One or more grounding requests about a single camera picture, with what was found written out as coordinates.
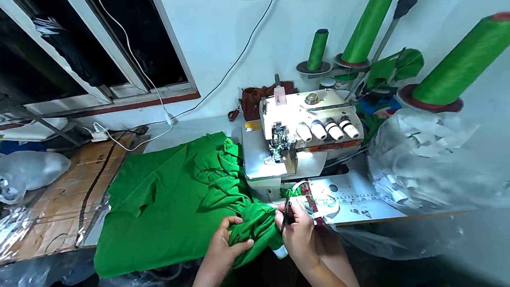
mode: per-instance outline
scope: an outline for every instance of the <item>dark window pane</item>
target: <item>dark window pane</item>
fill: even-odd
[[[20,2],[30,5],[32,10],[27,11],[28,13],[53,17],[68,30],[75,47],[80,49],[86,61],[100,72],[105,85],[110,87],[128,82],[68,0],[20,0]]]
[[[188,81],[152,0],[101,1],[126,29],[133,54],[157,87]],[[128,51],[122,29],[104,12],[99,1],[93,2]]]
[[[23,104],[87,93],[2,10],[0,92]]]

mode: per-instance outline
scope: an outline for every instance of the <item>sewing machine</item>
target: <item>sewing machine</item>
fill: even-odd
[[[259,199],[279,199],[281,180],[317,177],[327,159],[356,153],[364,139],[348,91],[323,89],[263,99],[242,130],[246,179]]]

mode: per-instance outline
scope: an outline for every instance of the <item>window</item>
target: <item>window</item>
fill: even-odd
[[[195,90],[160,1],[102,0],[134,57],[98,0],[1,1],[0,92],[47,114],[157,99],[143,73],[163,97]]]

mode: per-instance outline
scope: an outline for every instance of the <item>yellow label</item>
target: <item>yellow label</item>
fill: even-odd
[[[262,122],[258,119],[256,121],[246,122],[244,124],[247,132],[258,131],[262,129]]]

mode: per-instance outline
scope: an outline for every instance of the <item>hand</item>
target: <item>hand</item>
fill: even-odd
[[[231,231],[230,224],[240,224],[243,219],[237,216],[223,218],[218,230],[213,235],[206,256],[198,269],[193,286],[220,286],[237,256],[253,246],[253,240],[228,245]]]
[[[293,216],[295,223],[285,225],[282,234],[284,245],[289,255],[298,267],[313,268],[318,264],[318,256],[314,244],[314,220],[308,215],[303,203],[290,198],[291,206],[287,216]],[[276,210],[274,221],[279,229],[282,228],[285,203],[281,203]]]

